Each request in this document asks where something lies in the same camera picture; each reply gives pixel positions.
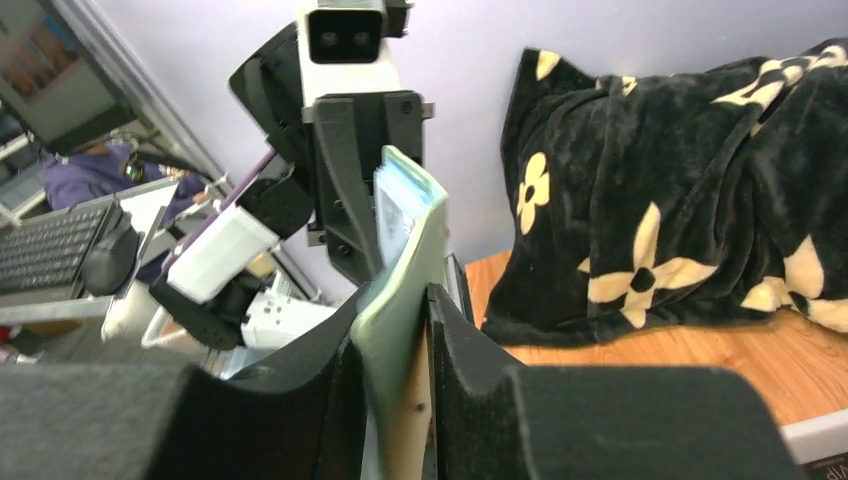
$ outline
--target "computer screen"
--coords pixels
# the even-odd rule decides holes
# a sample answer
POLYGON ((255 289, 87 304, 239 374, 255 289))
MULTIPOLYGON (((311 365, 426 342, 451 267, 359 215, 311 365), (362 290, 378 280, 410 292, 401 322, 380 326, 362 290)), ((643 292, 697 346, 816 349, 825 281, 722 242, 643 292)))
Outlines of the computer screen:
POLYGON ((0 99, 45 149, 67 155, 135 117, 48 9, 39 0, 0 1, 0 99))

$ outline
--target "keyboard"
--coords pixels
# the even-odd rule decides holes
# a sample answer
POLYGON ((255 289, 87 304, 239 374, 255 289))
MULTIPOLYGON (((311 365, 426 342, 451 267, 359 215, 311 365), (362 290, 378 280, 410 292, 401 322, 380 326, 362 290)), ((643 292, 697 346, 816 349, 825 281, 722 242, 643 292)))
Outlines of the keyboard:
POLYGON ((117 201, 96 202, 35 217, 0 237, 0 307, 79 298, 86 254, 124 215, 117 201))

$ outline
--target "wooden surface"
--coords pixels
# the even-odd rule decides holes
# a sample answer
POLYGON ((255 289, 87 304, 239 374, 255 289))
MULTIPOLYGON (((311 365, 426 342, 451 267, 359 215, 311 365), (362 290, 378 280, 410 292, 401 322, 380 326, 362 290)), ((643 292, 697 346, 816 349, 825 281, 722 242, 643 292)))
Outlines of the wooden surface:
MULTIPOLYGON (((466 266, 478 328, 509 252, 466 266)), ((769 326, 654 329, 610 345, 582 349, 507 349, 528 365, 710 365, 739 372, 771 407, 780 425, 848 408, 848 335, 792 312, 769 326)))

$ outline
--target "black blanket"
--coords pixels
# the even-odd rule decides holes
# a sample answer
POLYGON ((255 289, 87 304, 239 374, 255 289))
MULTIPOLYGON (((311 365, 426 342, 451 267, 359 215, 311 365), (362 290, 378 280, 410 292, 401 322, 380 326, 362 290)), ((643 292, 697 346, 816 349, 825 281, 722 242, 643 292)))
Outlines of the black blanket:
POLYGON ((515 243, 483 331, 576 347, 780 308, 848 331, 846 48, 646 78, 525 50, 501 145, 515 243))

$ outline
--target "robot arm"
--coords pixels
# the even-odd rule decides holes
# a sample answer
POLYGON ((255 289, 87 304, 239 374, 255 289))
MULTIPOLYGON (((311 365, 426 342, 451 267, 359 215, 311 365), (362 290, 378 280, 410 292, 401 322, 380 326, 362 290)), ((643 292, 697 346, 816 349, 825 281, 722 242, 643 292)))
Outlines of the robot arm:
MULTIPOLYGON (((278 292, 245 267, 307 225, 313 212, 310 245, 326 246, 331 264, 354 284, 371 280, 382 269, 373 207, 381 148, 394 145, 422 162, 422 123, 432 105, 401 88, 386 41, 405 35, 411 6, 322 5, 303 9, 230 79, 273 152, 177 247, 151 288, 178 323, 215 349, 278 348, 289 338, 255 327, 265 310, 259 304, 282 300, 272 301, 278 292)), ((303 328, 332 313, 285 303, 298 315, 309 310, 303 328)))

